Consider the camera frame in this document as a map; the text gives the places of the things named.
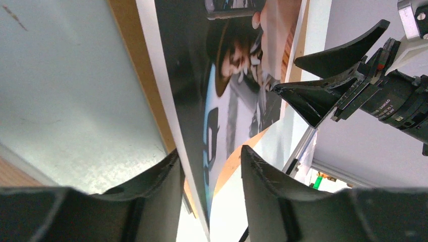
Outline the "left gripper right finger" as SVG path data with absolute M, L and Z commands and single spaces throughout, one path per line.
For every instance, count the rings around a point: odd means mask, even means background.
M 319 191 L 241 149 L 251 241 L 427 241 L 427 188 Z

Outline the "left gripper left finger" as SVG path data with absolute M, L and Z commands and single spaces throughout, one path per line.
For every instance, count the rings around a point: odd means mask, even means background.
M 174 150 L 103 194 L 1 188 L 1 241 L 175 241 L 184 178 Z

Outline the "wooden picture frame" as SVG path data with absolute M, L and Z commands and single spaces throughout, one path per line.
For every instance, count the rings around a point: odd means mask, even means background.
M 1 144 L 1 187 L 58 186 L 50 177 Z

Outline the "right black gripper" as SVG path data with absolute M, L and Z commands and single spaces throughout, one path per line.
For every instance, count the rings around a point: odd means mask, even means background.
M 354 40 L 321 52 L 297 57 L 294 64 L 322 80 L 277 84 L 273 92 L 284 99 L 312 128 L 334 112 L 332 120 L 348 119 L 357 109 L 423 143 L 427 155 L 427 76 L 408 76 L 392 65 L 400 42 L 389 38 L 367 64 L 376 72 L 368 85 L 346 107 L 340 106 L 359 84 L 359 77 L 337 75 L 360 61 L 387 30 L 390 22 L 378 21 Z

